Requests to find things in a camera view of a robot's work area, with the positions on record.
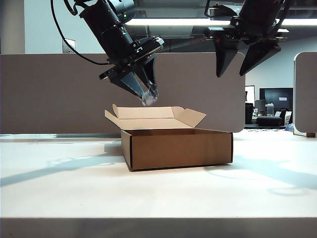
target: cardboard box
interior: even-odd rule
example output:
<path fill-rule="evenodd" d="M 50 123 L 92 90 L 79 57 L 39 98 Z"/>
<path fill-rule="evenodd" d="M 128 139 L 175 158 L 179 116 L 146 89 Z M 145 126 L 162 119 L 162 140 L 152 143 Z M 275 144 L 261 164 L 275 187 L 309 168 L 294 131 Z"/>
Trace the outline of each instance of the cardboard box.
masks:
<path fill-rule="evenodd" d="M 206 114 L 181 107 L 120 108 L 105 117 L 121 128 L 130 170 L 232 163 L 233 135 L 196 129 Z"/>

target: gray partition wall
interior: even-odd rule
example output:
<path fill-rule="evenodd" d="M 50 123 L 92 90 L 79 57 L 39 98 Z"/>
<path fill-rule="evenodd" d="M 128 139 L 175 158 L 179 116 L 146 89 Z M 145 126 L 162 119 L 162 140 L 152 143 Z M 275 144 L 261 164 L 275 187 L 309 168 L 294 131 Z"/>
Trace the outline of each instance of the gray partition wall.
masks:
<path fill-rule="evenodd" d="M 105 61 L 106 55 L 87 55 Z M 244 127 L 245 77 L 238 54 L 221 78 L 215 53 L 158 54 L 159 99 L 206 113 L 200 128 L 237 132 Z M 77 55 L 0 55 L 1 133 L 117 133 L 104 117 L 112 104 L 141 107 L 138 98 L 100 81 L 110 66 Z"/>
<path fill-rule="evenodd" d="M 294 61 L 294 123 L 300 132 L 317 132 L 317 52 L 302 52 Z"/>

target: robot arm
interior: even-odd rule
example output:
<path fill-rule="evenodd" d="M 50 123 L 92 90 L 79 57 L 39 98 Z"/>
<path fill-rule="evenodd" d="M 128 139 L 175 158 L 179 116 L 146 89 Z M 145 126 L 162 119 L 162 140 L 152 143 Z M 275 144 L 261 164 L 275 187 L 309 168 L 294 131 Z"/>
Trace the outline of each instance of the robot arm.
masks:
<path fill-rule="evenodd" d="M 134 17 L 133 0 L 97 0 L 91 6 L 85 4 L 91 0 L 74 1 L 74 7 L 71 8 L 68 0 L 64 0 L 73 15 L 78 13 L 76 6 L 84 8 L 79 16 L 86 21 L 106 52 L 109 64 L 114 64 L 99 78 L 109 79 L 111 83 L 138 96 L 145 105 L 156 100 L 158 90 L 154 60 L 156 52 L 163 48 L 164 41 L 159 37 L 131 39 L 124 24 Z"/>
<path fill-rule="evenodd" d="M 240 75 L 280 52 L 278 45 L 282 37 L 279 30 L 289 10 L 291 0 L 245 0 L 239 15 L 223 5 L 209 8 L 207 1 L 205 15 L 211 19 L 231 17 L 230 27 L 208 27 L 204 34 L 213 39 L 217 55 L 217 76 L 220 77 L 239 50 L 240 42 L 249 46 Z M 278 23 L 276 18 L 282 5 L 285 4 L 283 14 Z"/>

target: desk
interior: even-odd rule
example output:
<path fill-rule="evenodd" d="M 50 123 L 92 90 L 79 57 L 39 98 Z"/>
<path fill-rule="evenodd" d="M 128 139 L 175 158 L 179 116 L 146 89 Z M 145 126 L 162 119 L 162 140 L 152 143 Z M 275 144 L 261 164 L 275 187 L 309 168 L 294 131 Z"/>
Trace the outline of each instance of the desk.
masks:
<path fill-rule="evenodd" d="M 1 237 L 317 237 L 316 148 L 243 130 L 233 164 L 131 173 L 119 139 L 2 138 Z"/>
<path fill-rule="evenodd" d="M 246 124 L 244 126 L 245 129 L 285 129 L 286 126 L 263 126 L 258 124 Z"/>

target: bottle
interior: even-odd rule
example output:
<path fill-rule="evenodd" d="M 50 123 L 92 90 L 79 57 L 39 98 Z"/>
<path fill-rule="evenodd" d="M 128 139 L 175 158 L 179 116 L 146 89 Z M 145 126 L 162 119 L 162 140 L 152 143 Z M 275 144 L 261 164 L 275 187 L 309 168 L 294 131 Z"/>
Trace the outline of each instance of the bottle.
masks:
<path fill-rule="evenodd" d="M 267 105 L 267 115 L 269 117 L 273 117 L 274 116 L 274 104 L 273 103 L 269 103 Z"/>

